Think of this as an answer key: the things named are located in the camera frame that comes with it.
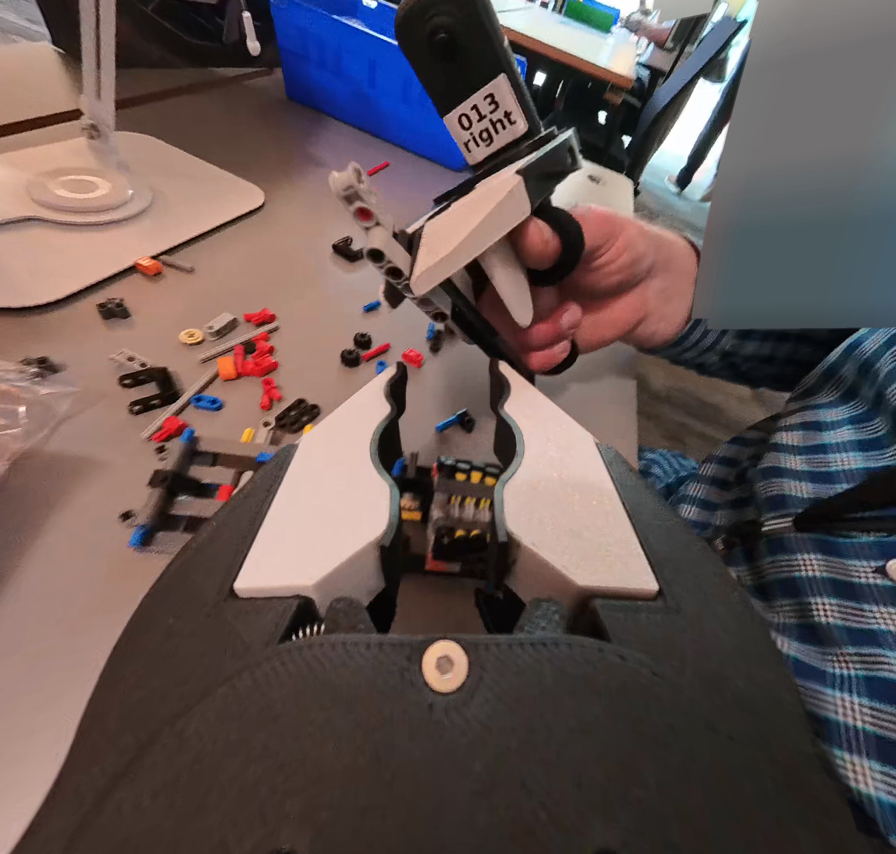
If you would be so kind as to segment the lego car chassis assembly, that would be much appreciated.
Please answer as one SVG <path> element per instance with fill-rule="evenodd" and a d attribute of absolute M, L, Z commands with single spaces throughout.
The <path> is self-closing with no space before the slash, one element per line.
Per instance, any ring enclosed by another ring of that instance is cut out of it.
<path fill-rule="evenodd" d="M 118 514 L 128 546 L 175 555 L 277 451 L 273 421 L 249 429 L 227 447 L 189 427 L 178 438 L 154 443 L 159 465 L 143 504 Z M 412 573 L 484 580 L 497 553 L 495 500 L 502 468 L 492 463 L 439 457 L 431 467 L 417 453 L 391 469 L 399 490 L 402 567 Z"/>

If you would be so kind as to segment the wooden office desk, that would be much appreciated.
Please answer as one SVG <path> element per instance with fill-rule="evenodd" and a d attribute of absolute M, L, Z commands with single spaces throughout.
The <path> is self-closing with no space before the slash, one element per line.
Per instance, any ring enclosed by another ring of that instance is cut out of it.
<path fill-rule="evenodd" d="M 529 58 L 527 83 L 533 88 L 538 71 L 545 79 L 537 104 L 545 116 L 566 98 L 575 76 L 604 87 L 604 104 L 616 108 L 636 78 L 639 40 L 625 28 L 609 33 L 553 13 L 525 0 L 490 0 L 511 46 Z"/>

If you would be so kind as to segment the blue plastic bin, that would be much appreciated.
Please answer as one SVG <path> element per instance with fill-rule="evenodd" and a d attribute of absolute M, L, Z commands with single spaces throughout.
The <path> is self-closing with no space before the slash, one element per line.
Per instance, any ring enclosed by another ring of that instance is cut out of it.
<path fill-rule="evenodd" d="M 270 0 L 287 98 L 453 171 L 541 134 L 520 66 L 442 121 L 395 40 L 397 7 L 374 0 Z"/>

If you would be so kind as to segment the clear plastic bag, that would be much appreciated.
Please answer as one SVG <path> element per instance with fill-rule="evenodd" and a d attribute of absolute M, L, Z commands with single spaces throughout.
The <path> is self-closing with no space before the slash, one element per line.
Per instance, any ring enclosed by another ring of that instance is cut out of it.
<path fill-rule="evenodd" d="M 19 360 L 1 359 L 1 479 L 73 411 L 81 389 L 66 370 L 31 378 Z"/>

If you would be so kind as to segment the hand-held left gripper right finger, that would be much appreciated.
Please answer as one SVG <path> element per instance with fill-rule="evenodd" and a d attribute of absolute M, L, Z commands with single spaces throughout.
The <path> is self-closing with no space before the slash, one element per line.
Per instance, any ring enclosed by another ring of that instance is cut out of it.
<path fill-rule="evenodd" d="M 512 633 L 531 602 L 582 620 L 597 602 L 660 603 L 660 581 L 599 442 L 510 364 L 488 365 L 497 553 L 475 593 L 487 633 Z"/>

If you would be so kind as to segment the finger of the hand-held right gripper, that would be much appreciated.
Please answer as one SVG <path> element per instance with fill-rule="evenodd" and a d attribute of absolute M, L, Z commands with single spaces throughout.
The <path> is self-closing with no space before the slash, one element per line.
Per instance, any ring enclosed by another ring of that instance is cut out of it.
<path fill-rule="evenodd" d="M 450 279 L 495 246 L 482 266 L 503 298 L 529 298 L 525 272 L 509 245 L 500 242 L 532 211 L 523 177 L 516 170 L 489 176 L 469 194 L 422 226 L 410 288 L 417 296 Z"/>

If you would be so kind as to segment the long black lego beam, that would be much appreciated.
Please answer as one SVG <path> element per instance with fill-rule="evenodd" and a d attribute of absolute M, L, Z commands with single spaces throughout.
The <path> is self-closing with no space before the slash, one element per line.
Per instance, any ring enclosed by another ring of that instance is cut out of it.
<path fill-rule="evenodd" d="M 534 380 L 534 373 L 524 365 L 520 356 L 514 354 L 506 336 L 482 314 L 476 303 L 478 294 L 487 287 L 499 293 L 482 266 L 487 256 L 499 255 L 496 246 L 424 295 L 417 296 L 410 288 L 423 224 L 473 189 L 435 207 L 410 228 L 401 229 L 379 204 L 375 188 L 359 164 L 351 162 L 342 170 L 332 171 L 328 182 L 330 191 L 363 232 L 364 259 L 381 275 L 385 298 L 391 308 L 397 308 L 404 301 L 412 302 L 433 322 L 454 327 L 468 343 L 476 345 L 488 357 L 508 363 L 527 381 Z M 532 322 L 532 295 L 529 298 L 505 298 L 505 301 L 516 322 L 525 327 Z"/>

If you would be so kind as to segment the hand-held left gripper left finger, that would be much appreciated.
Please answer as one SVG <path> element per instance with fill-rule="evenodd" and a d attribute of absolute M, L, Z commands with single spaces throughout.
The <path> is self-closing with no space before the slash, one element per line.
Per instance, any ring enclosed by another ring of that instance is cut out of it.
<path fill-rule="evenodd" d="M 408 371 L 388 367 L 296 445 L 234 581 L 242 600 L 350 598 L 392 629 L 401 577 L 399 421 Z"/>

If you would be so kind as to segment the green box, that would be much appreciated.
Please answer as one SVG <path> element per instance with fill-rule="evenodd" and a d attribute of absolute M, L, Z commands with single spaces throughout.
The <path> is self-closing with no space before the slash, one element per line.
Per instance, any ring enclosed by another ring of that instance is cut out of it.
<path fill-rule="evenodd" d="M 563 15 L 590 29 L 609 33 L 617 25 L 621 12 L 596 0 L 568 0 Z"/>

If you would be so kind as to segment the dark bag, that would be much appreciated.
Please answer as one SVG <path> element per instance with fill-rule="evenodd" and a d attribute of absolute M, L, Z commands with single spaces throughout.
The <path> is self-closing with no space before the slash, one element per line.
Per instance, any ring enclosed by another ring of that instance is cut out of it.
<path fill-rule="evenodd" d="M 238 0 L 118 0 L 119 57 L 142 67 L 279 67 L 270 0 L 246 1 L 259 57 L 246 49 Z"/>

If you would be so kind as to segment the person's torso plaid shirt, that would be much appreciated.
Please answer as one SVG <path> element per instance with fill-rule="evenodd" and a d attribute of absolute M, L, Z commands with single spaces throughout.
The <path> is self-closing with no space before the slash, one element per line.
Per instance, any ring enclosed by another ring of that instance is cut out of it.
<path fill-rule="evenodd" d="M 738 539 L 895 463 L 895 333 L 837 400 L 792 403 L 702 462 L 642 448 L 642 477 L 753 598 L 861 831 L 895 841 L 893 535 Z"/>

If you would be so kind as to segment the cluster of red lego connectors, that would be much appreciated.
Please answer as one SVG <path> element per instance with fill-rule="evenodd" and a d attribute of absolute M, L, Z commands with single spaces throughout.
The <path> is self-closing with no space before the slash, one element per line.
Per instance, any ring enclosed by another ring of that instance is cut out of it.
<path fill-rule="evenodd" d="M 270 343 L 270 333 L 256 331 L 243 343 L 236 344 L 232 350 L 233 378 L 258 378 L 261 380 L 262 395 L 260 408 L 264 412 L 272 409 L 275 403 L 282 400 L 282 393 L 273 378 L 273 372 L 279 367 L 274 358 L 274 347 Z"/>

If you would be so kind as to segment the person's right forearm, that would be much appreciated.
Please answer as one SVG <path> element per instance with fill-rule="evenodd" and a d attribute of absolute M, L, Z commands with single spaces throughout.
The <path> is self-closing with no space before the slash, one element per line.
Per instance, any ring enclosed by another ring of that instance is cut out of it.
<path fill-rule="evenodd" d="M 670 343 L 649 355 L 752 389 L 784 392 L 792 403 L 837 400 L 860 367 L 890 349 L 891 330 L 713 330 L 690 322 Z"/>

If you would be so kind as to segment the black u-shaped lego bracket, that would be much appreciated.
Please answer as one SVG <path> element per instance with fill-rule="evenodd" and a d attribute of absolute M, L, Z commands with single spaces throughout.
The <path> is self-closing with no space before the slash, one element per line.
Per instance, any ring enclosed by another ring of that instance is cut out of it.
<path fill-rule="evenodd" d="M 143 367 L 118 377 L 118 386 L 125 390 L 147 385 L 153 387 L 153 391 L 129 402 L 128 411 L 131 415 L 141 416 L 164 410 L 181 396 L 180 388 L 166 367 Z"/>

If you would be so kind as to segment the person's right hand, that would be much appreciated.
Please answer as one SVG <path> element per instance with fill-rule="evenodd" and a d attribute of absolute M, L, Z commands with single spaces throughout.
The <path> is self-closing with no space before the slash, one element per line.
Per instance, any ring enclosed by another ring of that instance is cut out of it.
<path fill-rule="evenodd" d="M 543 375 L 575 344 L 581 355 L 624 343 L 658 350 L 692 320 L 699 253 L 677 232 L 595 205 L 571 212 L 584 253 L 554 288 L 532 288 L 533 320 L 522 328 L 492 287 L 476 304 L 521 362 Z"/>

